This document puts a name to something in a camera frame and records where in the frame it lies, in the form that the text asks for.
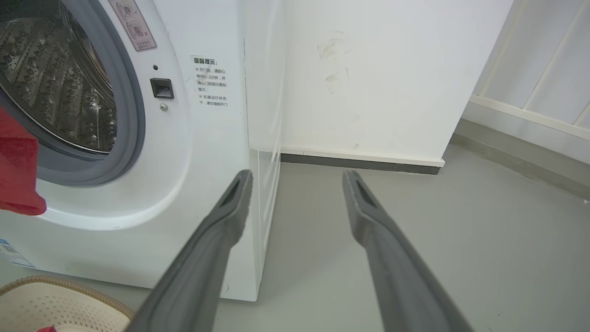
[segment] red cloth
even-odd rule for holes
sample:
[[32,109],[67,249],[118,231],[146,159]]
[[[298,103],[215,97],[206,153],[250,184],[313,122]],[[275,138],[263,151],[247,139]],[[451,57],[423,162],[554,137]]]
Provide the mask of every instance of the red cloth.
[[57,332],[57,330],[55,329],[55,326],[49,326],[49,327],[44,327],[44,328],[38,330],[37,332]]
[[39,142],[0,108],[0,209],[36,216],[46,211],[35,191]]

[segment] white railing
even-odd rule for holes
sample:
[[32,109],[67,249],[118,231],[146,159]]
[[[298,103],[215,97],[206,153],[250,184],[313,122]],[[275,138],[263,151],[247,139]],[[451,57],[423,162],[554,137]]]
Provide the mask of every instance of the white railing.
[[573,17],[571,23],[569,24],[568,29],[564,33],[557,49],[555,50],[553,56],[551,57],[551,60],[549,60],[549,63],[547,64],[545,70],[543,71],[543,74],[539,78],[539,81],[537,82],[535,88],[533,89],[532,93],[530,94],[524,107],[519,108],[517,106],[503,103],[498,100],[494,100],[494,99],[486,97],[486,91],[487,91],[488,87],[490,86],[491,81],[494,79],[494,76],[495,76],[498,66],[504,56],[506,48],[510,43],[510,40],[512,38],[512,35],[514,34],[516,27],[518,26],[518,23],[522,17],[522,13],[523,13],[524,8],[526,6],[526,2],[527,2],[526,0],[522,0],[520,2],[519,7],[518,7],[516,14],[514,16],[514,20],[512,21],[510,29],[508,30],[508,33],[506,35],[506,38],[504,39],[504,42],[500,48],[500,51],[499,51],[497,57],[494,59],[490,73],[486,77],[486,80],[484,81],[484,84],[483,84],[481,90],[479,92],[477,92],[477,94],[473,94],[471,96],[471,98],[469,99],[469,101],[471,103],[474,103],[474,104],[477,104],[480,106],[484,106],[486,108],[493,109],[498,112],[506,113],[506,114],[515,116],[517,118],[521,118],[521,119],[524,119],[527,121],[538,123],[542,126],[553,128],[555,130],[559,130],[561,132],[564,132],[564,133],[567,133],[567,134],[570,134],[573,136],[577,136],[577,137],[580,137],[580,138],[590,141],[590,129],[583,128],[580,126],[582,121],[587,116],[589,116],[588,114],[590,113],[590,103],[588,103],[586,105],[586,108],[580,113],[580,115],[578,116],[577,120],[574,123],[563,122],[563,121],[560,121],[560,120],[557,120],[557,119],[554,119],[554,118],[551,118],[551,117],[548,117],[548,116],[545,116],[545,115],[542,115],[540,113],[530,110],[530,105],[533,103],[533,101],[535,100],[535,98],[537,96],[538,91],[545,83],[545,80],[547,79],[549,73],[553,69],[553,66],[554,66],[557,58],[559,57],[560,53],[562,52],[563,46],[568,42],[569,37],[572,34],[573,28],[578,23],[580,16],[582,15],[583,11],[588,6],[588,2],[590,2],[590,0],[584,0],[580,4],[578,11],[576,12],[575,16]]

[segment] label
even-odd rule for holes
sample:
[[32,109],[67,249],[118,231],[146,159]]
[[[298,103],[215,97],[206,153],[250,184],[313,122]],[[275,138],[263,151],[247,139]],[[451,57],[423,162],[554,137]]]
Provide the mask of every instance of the label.
[[136,51],[156,48],[156,41],[134,0],[109,0],[109,2]]
[[6,257],[10,263],[19,266],[26,266],[27,268],[34,268],[28,260],[26,260],[13,246],[8,244],[5,240],[0,239],[0,253]]
[[229,107],[230,90],[228,73],[218,59],[205,56],[191,56],[195,68],[195,93],[201,106],[223,109]]

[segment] washing machine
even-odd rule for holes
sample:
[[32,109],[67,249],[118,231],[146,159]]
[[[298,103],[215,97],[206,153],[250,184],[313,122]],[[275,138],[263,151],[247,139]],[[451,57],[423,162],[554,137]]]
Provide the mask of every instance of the washing machine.
[[0,211],[0,253],[153,287],[249,168],[221,296],[255,301],[279,177],[283,1],[0,3],[0,105],[40,142],[47,202],[35,217]]

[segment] woven basket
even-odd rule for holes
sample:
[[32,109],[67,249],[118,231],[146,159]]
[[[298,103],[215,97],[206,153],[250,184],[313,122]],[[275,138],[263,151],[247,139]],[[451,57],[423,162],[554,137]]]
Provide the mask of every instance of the woven basket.
[[86,286],[46,275],[0,288],[0,332],[122,332],[133,317],[126,305]]

